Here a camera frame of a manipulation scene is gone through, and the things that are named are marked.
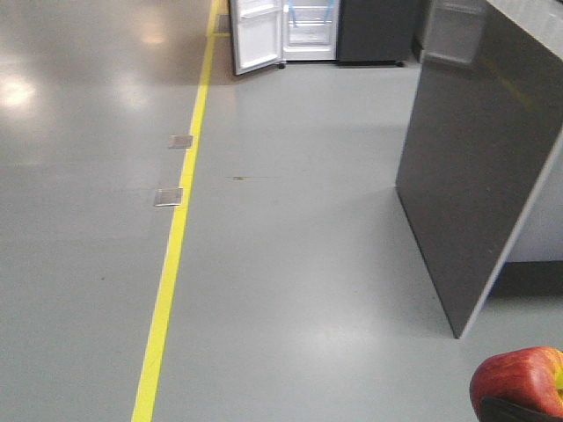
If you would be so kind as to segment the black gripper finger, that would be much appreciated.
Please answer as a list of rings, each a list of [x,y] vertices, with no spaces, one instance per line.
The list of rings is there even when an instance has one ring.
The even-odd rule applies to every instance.
[[[510,403],[497,397],[484,397],[481,401],[479,421],[483,422],[562,422],[562,417]]]

